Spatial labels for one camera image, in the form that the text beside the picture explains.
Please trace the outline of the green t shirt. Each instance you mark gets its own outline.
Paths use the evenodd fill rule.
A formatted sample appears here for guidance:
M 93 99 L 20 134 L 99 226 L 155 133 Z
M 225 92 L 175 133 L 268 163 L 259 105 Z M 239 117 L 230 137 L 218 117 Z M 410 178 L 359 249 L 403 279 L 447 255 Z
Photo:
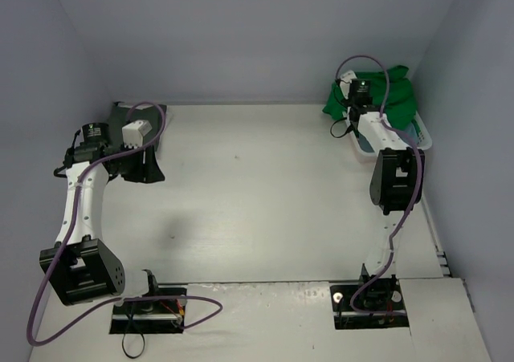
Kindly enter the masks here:
M 389 68 L 390 91 L 387 97 L 385 111 L 388 121 L 393 128 L 406 130 L 414 120 L 418 102 L 414 89 L 407 78 L 409 68 L 397 65 Z M 386 92 L 386 78 L 382 71 L 357 71 L 358 79 L 369 80 L 370 95 L 373 105 L 380 106 Z M 331 90 L 322 112 L 333 120 L 339 120 L 346 112 L 346 102 L 341 89 L 332 83 Z

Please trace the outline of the grey t shirt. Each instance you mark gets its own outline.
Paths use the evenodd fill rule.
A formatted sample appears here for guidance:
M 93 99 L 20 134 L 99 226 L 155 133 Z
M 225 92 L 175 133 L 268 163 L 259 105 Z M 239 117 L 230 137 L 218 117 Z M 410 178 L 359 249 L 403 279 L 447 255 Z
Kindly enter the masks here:
M 147 144 L 160 130 L 162 124 L 161 113 L 154 106 L 148 104 L 141 105 L 127 116 L 131 108 L 132 106 L 130 104 L 120 101 L 112 105 L 106 120 L 108 124 L 108 135 L 112 145 L 117 147 L 124 146 L 122 128 L 126 124 L 147 121 L 150 125 L 150 130 L 140 139 L 136 148 Z

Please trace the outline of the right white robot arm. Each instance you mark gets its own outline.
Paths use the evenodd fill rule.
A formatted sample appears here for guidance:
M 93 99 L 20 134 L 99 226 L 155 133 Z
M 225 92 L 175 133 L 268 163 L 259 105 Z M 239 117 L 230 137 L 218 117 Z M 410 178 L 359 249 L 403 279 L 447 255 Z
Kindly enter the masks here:
M 425 154 L 415 140 L 390 124 L 385 105 L 372 104 L 370 84 L 358 78 L 335 80 L 345 107 L 341 120 L 348 124 L 343 135 L 363 136 L 376 155 L 369 184 L 371 202 L 385 218 L 399 216 L 399 222 L 384 229 L 362 265 L 351 303 L 364 307 L 376 306 L 394 285 L 400 230 L 421 199 L 425 164 Z

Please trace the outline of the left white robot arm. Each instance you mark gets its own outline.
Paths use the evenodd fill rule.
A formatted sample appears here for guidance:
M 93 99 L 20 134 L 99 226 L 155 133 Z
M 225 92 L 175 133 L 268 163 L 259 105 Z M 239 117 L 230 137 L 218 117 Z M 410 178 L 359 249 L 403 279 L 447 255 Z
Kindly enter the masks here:
M 85 124 L 83 140 L 67 149 L 55 175 L 67 181 L 63 225 L 39 265 L 66 306 L 119 296 L 126 274 L 121 260 L 102 240 L 104 191 L 117 177 L 134 183 L 164 181 L 155 154 L 156 139 L 147 120 L 128 122 L 114 144 L 106 123 Z

